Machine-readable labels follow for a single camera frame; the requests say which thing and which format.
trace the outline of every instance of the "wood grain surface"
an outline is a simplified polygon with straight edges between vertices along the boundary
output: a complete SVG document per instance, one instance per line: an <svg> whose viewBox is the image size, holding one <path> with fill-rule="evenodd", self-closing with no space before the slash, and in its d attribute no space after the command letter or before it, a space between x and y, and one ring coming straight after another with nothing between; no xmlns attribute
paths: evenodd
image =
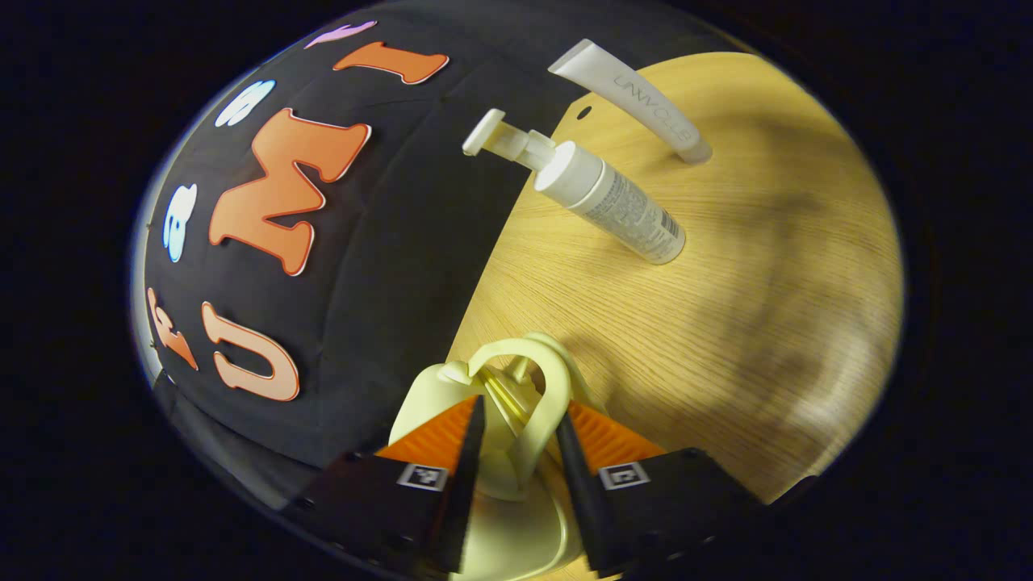
<svg viewBox="0 0 1033 581"><path fill-rule="evenodd" d="M707 450L772 501L820 473L881 396L903 316L893 215L843 127L760 58L640 72L697 125L709 162L686 165L595 94L552 136L637 183L686 231L685 249L650 265L529 179L448 359L549 333L614 419L667 450ZM547 577L595 575L582 557Z"/></svg>

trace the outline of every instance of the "pump bottle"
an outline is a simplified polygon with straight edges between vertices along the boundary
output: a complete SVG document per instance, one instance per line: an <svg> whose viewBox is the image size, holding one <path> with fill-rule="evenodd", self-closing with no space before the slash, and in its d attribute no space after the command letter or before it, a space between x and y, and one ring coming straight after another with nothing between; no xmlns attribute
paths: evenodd
<svg viewBox="0 0 1033 581"><path fill-rule="evenodd" d="M493 109L463 144L463 153L481 149L536 173L534 189L614 235L655 265L675 259L685 246L685 233L663 208L598 156L573 142L556 142L502 122Z"/></svg>

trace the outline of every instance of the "foam letter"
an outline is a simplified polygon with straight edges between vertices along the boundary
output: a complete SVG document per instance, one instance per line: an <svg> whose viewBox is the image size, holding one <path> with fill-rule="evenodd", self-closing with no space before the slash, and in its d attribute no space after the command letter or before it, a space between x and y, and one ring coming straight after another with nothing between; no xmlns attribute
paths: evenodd
<svg viewBox="0 0 1033 581"><path fill-rule="evenodd" d="M230 388L241 388L277 401L290 401L298 396L301 386L298 368L279 343L219 316L215 312L215 307L208 301L200 306L200 318L205 323L205 332L213 343L227 341L244 347L265 358L273 367L273 374L263 377L229 363L226 356L215 351L213 356L215 369L219 372L222 383Z"/></svg>
<svg viewBox="0 0 1033 581"><path fill-rule="evenodd" d="M161 341L162 345L173 349L173 351L182 357L190 364L190 367L197 370L197 362L193 358L193 354L190 353L190 345L187 344L186 338L183 333L179 331L173 335L173 319L168 317L168 314L158 306L158 299L154 296L154 288L147 289L147 302L151 305L151 317L154 318L154 327L158 330L158 340Z"/></svg>
<svg viewBox="0 0 1033 581"><path fill-rule="evenodd" d="M420 55L409 51L388 49L383 42L370 42L344 57L334 65L334 70L349 66L365 66L394 72L406 85L418 85L448 64L445 55Z"/></svg>
<svg viewBox="0 0 1033 581"><path fill-rule="evenodd" d="M322 208L326 198L298 164L318 170L323 182L336 182L366 145L371 130L362 123L337 127L307 121L294 117L290 109L281 110L251 142L265 177L219 196L209 225L209 242L238 240L280 258L288 275L301 274L309 259L315 228L304 220L286 227L269 219Z"/></svg>
<svg viewBox="0 0 1033 581"><path fill-rule="evenodd" d="M347 38L348 36L351 36L352 34L358 34L359 32L362 32L364 30L373 28L373 26L375 26L376 24L377 24L377 21L370 21L370 22L368 22L366 24L358 25L355 28L351 28L350 24L346 24L346 25L344 25L344 26L342 26L342 27L340 27L340 28L338 28L336 30L332 30L330 32L324 32L324 33L320 34L319 36L316 36L315 38L312 39L311 42L309 42L308 44L306 44L305 48L308 49L308 48L313 47L314 44L318 44L320 42L330 42L331 40L340 40L341 38Z"/></svg>

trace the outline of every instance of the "black fabric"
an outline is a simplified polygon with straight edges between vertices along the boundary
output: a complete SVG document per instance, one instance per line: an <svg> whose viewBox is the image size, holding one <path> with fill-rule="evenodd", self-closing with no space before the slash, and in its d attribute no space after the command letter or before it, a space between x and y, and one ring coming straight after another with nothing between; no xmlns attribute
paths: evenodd
<svg viewBox="0 0 1033 581"><path fill-rule="evenodd" d="M318 469L242 437L185 398L161 372L154 395L171 427L223 484L239 494L279 510L303 490Z"/></svg>
<svg viewBox="0 0 1033 581"><path fill-rule="evenodd" d="M303 50L318 34L371 20L377 25L370 30ZM210 444L232 448L230 456L254 455L245 463L267 461L264 452L271 452L322 467L346 450L382 445L412 378L447 354L528 178L525 169L491 155L465 157L460 145L491 108L506 111L506 120L519 127L551 132L585 91L546 68L585 37L636 68L737 50L684 12L650 3L400 0L314 31L217 103L161 185L147 243L146 285L155 289L199 366L194 371L158 344L179 390L177 405L189 402L197 410L177 427L221 434ZM376 40L443 53L450 62L414 86L369 68L332 70L345 55ZM215 127L240 90L269 79L276 87L246 119ZM338 182L323 183L303 167L325 195L325 207L275 219L284 225L304 219L315 227L308 264L296 277L251 246L208 242L219 195L262 176L251 141L285 106L320 123L373 127ZM176 188L193 183L197 202L182 258L174 264L162 246L161 224ZM290 354L302 384L294 400L272 401L222 383L212 359L216 345L201 323L205 301ZM236 365L269 372L250 351L225 342L218 350ZM202 427L206 422L211 426Z"/></svg>

